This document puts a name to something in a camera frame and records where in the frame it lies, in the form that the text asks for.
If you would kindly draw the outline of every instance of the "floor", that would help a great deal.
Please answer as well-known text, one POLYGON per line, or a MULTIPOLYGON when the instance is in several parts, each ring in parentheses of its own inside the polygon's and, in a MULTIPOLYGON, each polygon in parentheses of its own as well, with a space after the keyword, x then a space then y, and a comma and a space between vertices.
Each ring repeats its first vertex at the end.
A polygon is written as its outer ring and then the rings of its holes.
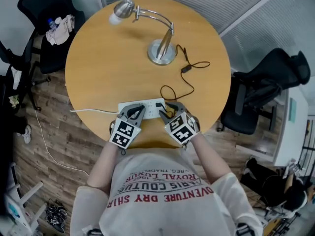
MULTIPOLYGON (((42 108, 37 115, 43 128, 47 148, 58 162, 89 172, 105 141, 92 133, 75 113, 69 111, 72 106, 65 87, 64 70, 49 76, 50 83, 43 83, 32 89, 36 103, 42 108)), ((87 176, 84 173, 60 167, 53 162, 45 149, 35 111, 27 98, 25 103, 26 108, 21 109, 19 114, 28 119, 32 128, 32 140, 26 145, 23 137, 16 136, 15 139, 14 158, 17 164, 15 168, 18 182, 21 184, 20 190, 24 194, 42 181, 44 186, 30 199, 27 208, 36 212, 49 199, 58 199, 69 211, 66 222, 66 235, 69 235, 75 193, 79 186, 85 185, 87 176)), ((282 115, 283 113, 279 111, 276 129, 272 133, 265 131, 269 122, 265 118, 260 118, 257 133, 254 136, 241 135, 228 129, 218 133, 216 131, 218 122, 205 133, 205 136, 239 177, 249 156, 238 151, 235 148, 236 144, 264 147, 267 152, 272 152, 277 145, 282 115)), ((198 172, 204 178, 205 174, 195 152, 191 146, 188 146, 188 150, 198 172)), ((250 203, 254 205, 258 196, 246 188, 245 190, 250 203)), ((58 234, 45 222, 44 216, 39 223, 42 232, 46 232, 47 235, 58 234)))

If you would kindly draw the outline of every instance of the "shoe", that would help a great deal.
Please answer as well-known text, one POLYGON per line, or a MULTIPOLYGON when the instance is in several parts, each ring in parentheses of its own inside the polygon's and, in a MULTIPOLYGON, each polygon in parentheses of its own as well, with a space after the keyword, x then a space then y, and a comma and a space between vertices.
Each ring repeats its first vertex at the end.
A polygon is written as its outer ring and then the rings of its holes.
POLYGON ((247 168, 248 162, 251 161, 252 159, 254 159, 254 160, 256 161, 255 157, 254 157, 253 155, 251 155, 251 156, 249 157, 249 159, 245 162, 245 167, 246 167, 246 168, 247 168))
POLYGON ((245 175, 245 174, 250 174, 251 178, 256 179, 255 176, 254 176, 254 174, 251 172, 251 170, 250 170, 249 168, 246 168, 246 169, 244 170, 243 175, 245 175))
POLYGON ((31 132, 31 126, 27 125, 25 128, 25 133, 22 135, 26 144, 29 144, 31 142, 31 132))

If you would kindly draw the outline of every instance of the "round wooden table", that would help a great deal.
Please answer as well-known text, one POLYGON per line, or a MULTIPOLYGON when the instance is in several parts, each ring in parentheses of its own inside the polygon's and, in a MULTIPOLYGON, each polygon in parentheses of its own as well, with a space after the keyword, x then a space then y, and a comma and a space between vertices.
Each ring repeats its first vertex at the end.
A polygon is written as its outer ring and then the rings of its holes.
MULTIPOLYGON (((173 0, 133 0, 136 5, 161 13, 175 26, 174 45, 187 49, 191 63, 209 61, 204 69, 193 68, 183 77, 195 92, 179 101, 196 116, 201 130, 208 130, 220 116, 230 89, 231 71, 226 49, 215 29, 193 9, 173 0)), ((111 25, 109 16, 116 3, 97 12, 76 34, 66 61, 65 80, 74 109, 118 111, 120 102, 161 98, 160 88, 171 86, 177 96, 191 88, 182 80, 181 68, 187 65, 179 50, 166 66, 153 64, 147 47, 163 38, 167 27, 156 20, 134 15, 119 25, 111 25)), ((171 90, 163 91, 174 98, 171 90)), ((83 123, 99 137, 109 139, 109 123, 116 118, 98 112, 77 113, 83 123)), ((142 131, 131 148, 179 147, 164 130, 161 118, 143 120, 142 131)))

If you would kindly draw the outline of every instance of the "desk lamp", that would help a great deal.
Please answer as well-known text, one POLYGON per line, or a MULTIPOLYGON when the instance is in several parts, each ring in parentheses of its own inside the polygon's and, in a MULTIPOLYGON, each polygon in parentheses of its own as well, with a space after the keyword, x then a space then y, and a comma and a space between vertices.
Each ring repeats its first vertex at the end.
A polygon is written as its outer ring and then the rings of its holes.
POLYGON ((176 56, 176 51, 174 46, 170 43, 171 38, 174 35, 174 24, 169 21, 163 15, 152 11, 142 9, 140 6, 134 8, 134 2, 132 0, 122 0, 119 2, 115 8, 114 13, 110 15, 109 22, 113 25, 119 24, 123 19, 128 18, 131 14, 135 13, 135 19, 133 22, 139 20, 139 17, 152 18, 160 21, 168 27, 168 30, 163 39, 154 40, 148 47, 147 53, 149 59, 158 65, 167 65, 172 62, 176 56), (159 15, 160 18, 147 15, 146 13, 153 13, 159 15))

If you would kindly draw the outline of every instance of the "lamp base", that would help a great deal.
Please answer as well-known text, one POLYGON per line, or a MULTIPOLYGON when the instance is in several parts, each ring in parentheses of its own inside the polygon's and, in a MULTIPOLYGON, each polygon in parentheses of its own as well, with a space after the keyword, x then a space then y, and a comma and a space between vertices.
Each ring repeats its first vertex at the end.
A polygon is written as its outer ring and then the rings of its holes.
POLYGON ((154 64, 167 65, 175 59, 176 50, 174 46, 170 43, 164 57, 161 59, 157 59, 156 56, 158 53, 158 47, 161 42, 162 42, 162 39, 156 39, 149 45, 148 51, 147 51, 148 57, 149 57, 149 60, 151 60, 154 64))

